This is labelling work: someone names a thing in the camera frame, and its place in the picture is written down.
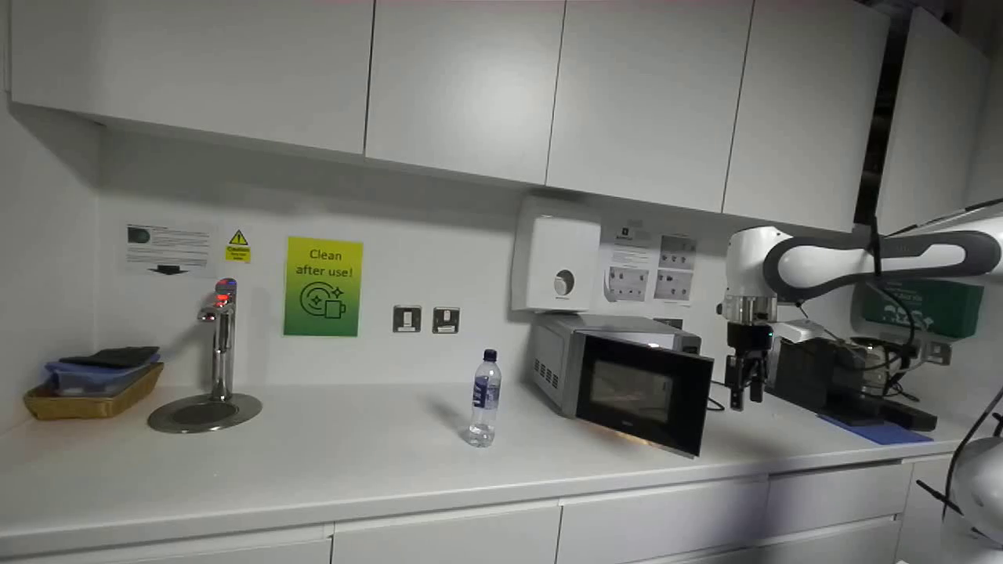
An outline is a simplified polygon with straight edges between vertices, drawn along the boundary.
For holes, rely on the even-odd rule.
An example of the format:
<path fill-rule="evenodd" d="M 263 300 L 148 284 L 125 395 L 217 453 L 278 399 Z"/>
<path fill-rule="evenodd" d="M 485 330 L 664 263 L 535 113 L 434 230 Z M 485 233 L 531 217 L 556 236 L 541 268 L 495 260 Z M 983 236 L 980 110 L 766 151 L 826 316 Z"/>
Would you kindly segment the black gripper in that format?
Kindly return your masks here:
<path fill-rule="evenodd" d="M 726 389 L 729 389 L 729 412 L 742 412 L 746 386 L 754 405 L 766 400 L 766 375 L 767 375 L 767 353 L 770 353 L 770 330 L 774 330 L 774 300 L 770 297 L 750 297 L 729 296 L 720 304 L 720 316 L 726 323 Z"/>

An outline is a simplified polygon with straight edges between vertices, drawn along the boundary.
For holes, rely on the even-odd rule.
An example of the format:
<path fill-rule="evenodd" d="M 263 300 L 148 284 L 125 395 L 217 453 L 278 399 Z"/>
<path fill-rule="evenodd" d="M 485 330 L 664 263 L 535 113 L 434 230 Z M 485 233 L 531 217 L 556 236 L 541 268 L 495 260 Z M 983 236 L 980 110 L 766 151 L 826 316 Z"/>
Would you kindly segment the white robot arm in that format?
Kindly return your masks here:
<path fill-rule="evenodd" d="M 892 236 L 806 239 L 777 226 L 734 233 L 718 313 L 726 323 L 729 408 L 757 400 L 767 375 L 777 304 L 806 304 L 833 288 L 887 278 L 1003 275 L 1001 204 L 964 207 Z M 1003 435 L 980 435 L 1001 408 L 990 399 L 951 459 L 941 508 L 960 513 L 993 549 L 1003 547 Z"/>

